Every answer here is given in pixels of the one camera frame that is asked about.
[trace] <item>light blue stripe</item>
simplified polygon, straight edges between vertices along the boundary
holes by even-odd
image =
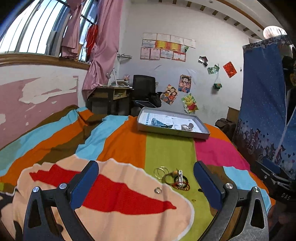
[[[257,186],[257,183],[250,176],[247,170],[238,170],[235,167],[223,166],[226,175],[235,182],[237,189],[251,190],[252,187]],[[260,189],[266,212],[271,208],[271,201],[269,195],[264,189]]]
[[[128,116],[124,115],[106,116],[103,122],[92,130],[85,143],[78,146],[76,155],[79,158],[96,160],[103,151],[106,139],[126,120],[128,120]]]
[[[0,176],[4,176],[15,160],[22,157],[40,142],[50,138],[54,133],[77,121],[78,112],[84,110],[86,110],[85,107],[72,110],[59,121],[38,127],[2,149],[0,151]]]

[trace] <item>window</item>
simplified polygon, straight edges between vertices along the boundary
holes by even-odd
[[[83,62],[86,60],[86,34],[96,22],[97,3],[97,0],[86,0],[81,12],[79,60]],[[66,0],[33,1],[0,37],[0,53],[56,55],[53,46],[58,40],[61,44],[59,36],[65,32],[62,27],[69,12]]]

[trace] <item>window sill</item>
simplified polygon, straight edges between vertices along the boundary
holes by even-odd
[[[88,70],[90,65],[65,58],[34,53],[0,54],[0,67],[19,64],[53,65]]]

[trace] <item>pink curtain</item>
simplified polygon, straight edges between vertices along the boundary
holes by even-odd
[[[106,85],[119,48],[120,17],[123,0],[100,0],[98,5],[98,37],[91,51],[91,66],[82,93],[85,98],[98,86]]]
[[[80,16],[83,8],[82,3],[84,1],[85,0],[67,0],[72,17],[68,21],[68,27],[62,42],[62,57],[74,59],[79,54]]]

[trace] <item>silver tray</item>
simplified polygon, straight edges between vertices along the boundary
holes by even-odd
[[[150,125],[139,123],[139,119],[141,115],[145,113],[161,114],[161,115],[193,120],[198,126],[198,128],[201,130],[201,132],[169,129],[169,128],[150,126]],[[204,140],[208,139],[210,136],[209,130],[197,116],[186,114],[186,113],[179,113],[179,112],[170,111],[170,110],[159,110],[156,108],[144,107],[141,109],[139,113],[139,116],[137,118],[137,124],[138,124],[139,131],[154,132],[154,133],[175,135],[175,136],[182,136],[182,137],[191,137],[191,138],[204,139]]]

